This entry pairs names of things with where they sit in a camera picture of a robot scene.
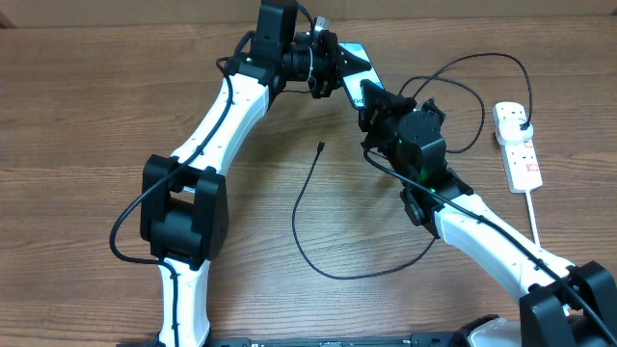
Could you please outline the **blue Samsung smartphone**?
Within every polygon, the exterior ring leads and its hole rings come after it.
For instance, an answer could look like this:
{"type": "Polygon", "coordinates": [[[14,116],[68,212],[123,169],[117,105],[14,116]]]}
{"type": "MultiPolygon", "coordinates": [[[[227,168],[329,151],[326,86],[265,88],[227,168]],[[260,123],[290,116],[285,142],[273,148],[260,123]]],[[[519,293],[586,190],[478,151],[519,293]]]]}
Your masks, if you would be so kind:
{"type": "Polygon", "coordinates": [[[364,100],[361,81],[370,80],[380,88],[383,88],[384,85],[362,44],[357,42],[341,42],[339,46],[356,58],[360,58],[370,64],[370,70],[353,72],[342,78],[342,85],[351,102],[351,106],[356,110],[362,110],[364,108],[364,100]]]}

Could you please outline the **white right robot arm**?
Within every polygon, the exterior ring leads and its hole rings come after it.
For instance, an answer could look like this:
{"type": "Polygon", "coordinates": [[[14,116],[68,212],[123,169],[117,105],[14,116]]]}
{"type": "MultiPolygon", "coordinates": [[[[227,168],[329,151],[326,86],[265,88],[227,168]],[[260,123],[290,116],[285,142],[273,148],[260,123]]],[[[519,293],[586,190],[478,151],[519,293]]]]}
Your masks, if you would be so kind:
{"type": "Polygon", "coordinates": [[[599,263],[576,266],[495,214],[445,160],[444,113],[428,100],[390,93],[364,79],[359,124],[365,150],[386,156],[385,173],[417,226],[474,260],[517,303],[520,319],[482,318],[458,334],[465,346],[613,346],[616,283],[599,263]]]}

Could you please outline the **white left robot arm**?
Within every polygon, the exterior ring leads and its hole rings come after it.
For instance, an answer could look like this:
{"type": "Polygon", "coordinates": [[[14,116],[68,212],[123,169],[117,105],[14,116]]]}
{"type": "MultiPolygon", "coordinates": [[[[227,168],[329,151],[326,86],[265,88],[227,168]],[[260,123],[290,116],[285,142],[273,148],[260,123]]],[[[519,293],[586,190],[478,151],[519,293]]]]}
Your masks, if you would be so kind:
{"type": "Polygon", "coordinates": [[[140,235],[163,281],[163,326],[157,346],[203,346],[208,270],[229,226],[226,176],[252,128],[289,82],[314,98],[343,88],[362,107],[360,81],[372,73],[364,47],[341,42],[326,18],[296,29],[303,7],[264,1],[257,24],[219,61],[221,89],[201,123],[170,156],[152,155],[143,170],[140,235]]]}

